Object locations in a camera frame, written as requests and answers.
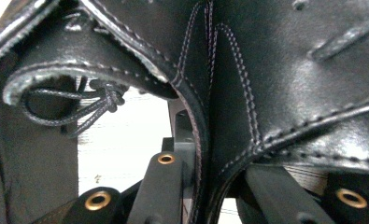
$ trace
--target shoelace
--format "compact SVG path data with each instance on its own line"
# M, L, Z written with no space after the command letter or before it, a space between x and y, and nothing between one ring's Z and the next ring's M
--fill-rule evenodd
M67 136L70 138L78 137L81 133L90 128L107 111L111 113L116 112L118 105L123 105L125 103L122 96L129 89L128 87L118 85L115 82L94 79L89 82L89 86L94 91L84 91L87 83L88 79L83 77L80 81L78 92L58 91L52 88L38 88L30 90L21 98L21 110L31 121L37 124L53 127L64 126L66 124L76 122L94 111L94 113L73 132L67 133ZM31 110L29 106L29 97L31 95L48 95L73 100L100 99L69 116L60 119L44 119Z

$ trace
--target lace loop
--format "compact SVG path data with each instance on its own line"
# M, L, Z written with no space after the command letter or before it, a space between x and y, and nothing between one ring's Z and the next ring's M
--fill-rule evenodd
M37 88L26 92L21 98L21 110L23 114L31 121L46 126L64 126L91 114L82 124L80 124L73 132L67 133L70 138L78 137L85 130L90 128L100 117L107 111L114 113L118 109L118 105L123 105L125 100L123 94L128 91L128 87L118 85L112 81L103 81L94 79L89 82L89 86L94 91L84 91L88 83L88 79L83 77L79 83L77 92L58 91L53 88ZM62 97L73 100L83 100L99 98L92 104L72 113L69 116L59 119L45 119L37 115L29 106L29 98L32 95L48 95Z

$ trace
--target black shoelace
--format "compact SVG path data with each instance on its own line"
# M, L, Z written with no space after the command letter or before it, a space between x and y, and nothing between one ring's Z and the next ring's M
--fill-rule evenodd
M102 81L100 79L91 80L89 86L94 91L84 91L88 83L88 79L83 77L80 81L77 92L69 91L58 91L52 88L38 88L26 92L21 98L21 110L24 115L31 121L46 125L46 126L64 126L79 119L94 113L86 119L82 124L80 124L73 132L67 133L70 138L75 138L83 133L85 130L90 128L100 117L102 117L107 111L114 113L117 111L118 105L123 105L125 101L123 100L123 94L128 91L128 87L123 85L118 85L111 81ZM63 97L73 100L83 100L83 99L93 99L100 98L94 103L72 113L69 116L59 118L59 119L45 119L38 116L33 112L29 106L29 97L31 95L48 95Z

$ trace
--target boot tongue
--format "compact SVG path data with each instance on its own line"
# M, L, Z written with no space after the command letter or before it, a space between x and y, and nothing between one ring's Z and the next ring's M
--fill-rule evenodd
M4 102L16 105L28 89L62 75L92 77L133 86L164 99L177 98L113 36L80 9L59 9L15 47L18 63L4 88Z

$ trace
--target brass eyelet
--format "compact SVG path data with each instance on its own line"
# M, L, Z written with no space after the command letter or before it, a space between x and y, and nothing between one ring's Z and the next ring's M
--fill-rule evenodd
M356 201L350 200L349 198L347 198L346 196L352 196L354 198L356 198ZM345 203L351 207L355 207L355 208L365 208L367 207L367 201L358 193L349 190L349 189L339 189L336 192L336 196L338 197L338 199L342 202Z
M158 162L163 165L173 163L175 160L175 157L171 154L163 154L158 157Z
M97 211L106 207L111 202L111 195L106 191L98 191L91 195L85 202L86 209Z

